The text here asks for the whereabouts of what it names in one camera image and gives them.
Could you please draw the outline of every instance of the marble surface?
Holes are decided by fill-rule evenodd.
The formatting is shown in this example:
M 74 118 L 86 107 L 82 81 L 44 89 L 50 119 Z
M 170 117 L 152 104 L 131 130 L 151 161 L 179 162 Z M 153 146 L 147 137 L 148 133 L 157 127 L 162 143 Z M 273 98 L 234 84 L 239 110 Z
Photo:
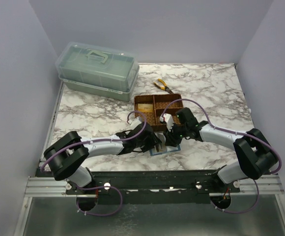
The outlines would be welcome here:
M 158 78 L 182 98 L 199 102 L 215 125 L 234 130 L 253 127 L 233 64 L 141 64 L 130 102 L 73 91 L 64 86 L 52 143 L 72 130 L 82 137 L 105 137 L 126 130 L 126 117 L 134 109 L 135 95 L 166 93 L 153 85 Z M 183 104 L 193 111 L 198 121 L 205 120 L 195 104 Z M 150 156 L 149 151 L 104 155 L 88 158 L 82 165 L 93 171 L 197 170 L 216 169 L 235 159 L 235 153 L 225 147 L 183 140 L 178 152 L 156 156 Z

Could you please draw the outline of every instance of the metal floor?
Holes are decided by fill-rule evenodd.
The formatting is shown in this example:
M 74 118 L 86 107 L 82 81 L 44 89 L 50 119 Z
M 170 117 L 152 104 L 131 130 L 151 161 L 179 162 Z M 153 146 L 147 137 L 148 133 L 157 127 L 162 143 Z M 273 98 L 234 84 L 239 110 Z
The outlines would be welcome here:
M 229 209 L 249 208 L 255 195 L 233 196 Z M 116 206 L 97 206 L 109 212 Z M 233 215 L 212 205 L 124 205 L 110 217 L 77 213 L 75 198 L 33 198 L 26 236 L 285 236 L 275 195 L 261 195 L 253 211 Z

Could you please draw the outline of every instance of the gray wall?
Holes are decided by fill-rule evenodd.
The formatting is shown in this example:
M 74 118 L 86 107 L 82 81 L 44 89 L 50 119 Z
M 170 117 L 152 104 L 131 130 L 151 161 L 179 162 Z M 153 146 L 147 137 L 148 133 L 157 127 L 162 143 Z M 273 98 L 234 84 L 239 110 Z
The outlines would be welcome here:
M 13 235 L 59 88 L 56 54 L 26 0 L 0 0 L 0 236 Z
M 56 53 L 70 41 L 140 62 L 238 62 L 272 0 L 30 0 Z
M 237 69 L 255 126 L 282 156 L 285 189 L 285 0 L 273 2 Z

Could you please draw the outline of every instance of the plastic storage box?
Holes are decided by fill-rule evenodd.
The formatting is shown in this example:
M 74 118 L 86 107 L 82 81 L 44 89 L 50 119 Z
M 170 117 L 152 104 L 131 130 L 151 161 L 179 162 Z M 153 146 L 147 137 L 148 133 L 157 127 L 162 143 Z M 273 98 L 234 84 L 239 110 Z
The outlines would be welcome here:
M 73 90 L 129 101 L 139 65 L 114 49 L 70 42 L 56 61 L 59 78 Z

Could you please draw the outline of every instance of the container handle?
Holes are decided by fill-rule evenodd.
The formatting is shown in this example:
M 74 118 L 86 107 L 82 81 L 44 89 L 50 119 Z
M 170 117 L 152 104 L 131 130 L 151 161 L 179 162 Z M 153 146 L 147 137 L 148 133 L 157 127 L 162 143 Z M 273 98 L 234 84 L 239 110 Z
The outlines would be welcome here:
M 87 55 L 86 57 L 89 57 L 91 54 L 96 54 L 100 57 L 103 57 L 103 59 L 100 61 L 101 63 L 105 63 L 107 61 L 107 59 L 109 58 L 108 55 L 98 51 L 98 50 L 91 50 Z

